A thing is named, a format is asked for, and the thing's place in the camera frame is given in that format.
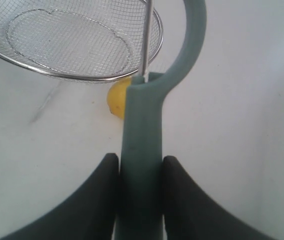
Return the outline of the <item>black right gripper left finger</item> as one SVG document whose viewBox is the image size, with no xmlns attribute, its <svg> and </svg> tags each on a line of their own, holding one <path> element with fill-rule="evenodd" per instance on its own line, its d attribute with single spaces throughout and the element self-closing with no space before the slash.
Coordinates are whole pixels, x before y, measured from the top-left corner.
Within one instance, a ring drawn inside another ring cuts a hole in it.
<svg viewBox="0 0 284 240">
<path fill-rule="evenodd" d="M 66 200 L 5 240 L 110 240 L 113 235 L 119 159 L 106 154 Z"/>
</svg>

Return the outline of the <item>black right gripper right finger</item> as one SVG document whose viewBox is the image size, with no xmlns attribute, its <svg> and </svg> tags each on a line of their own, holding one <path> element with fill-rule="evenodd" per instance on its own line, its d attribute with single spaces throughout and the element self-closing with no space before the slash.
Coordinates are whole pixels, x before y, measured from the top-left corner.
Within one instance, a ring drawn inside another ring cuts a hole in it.
<svg viewBox="0 0 284 240">
<path fill-rule="evenodd" d="M 174 156 L 162 162 L 161 191 L 169 240 L 268 240 L 210 198 Z"/>
</svg>

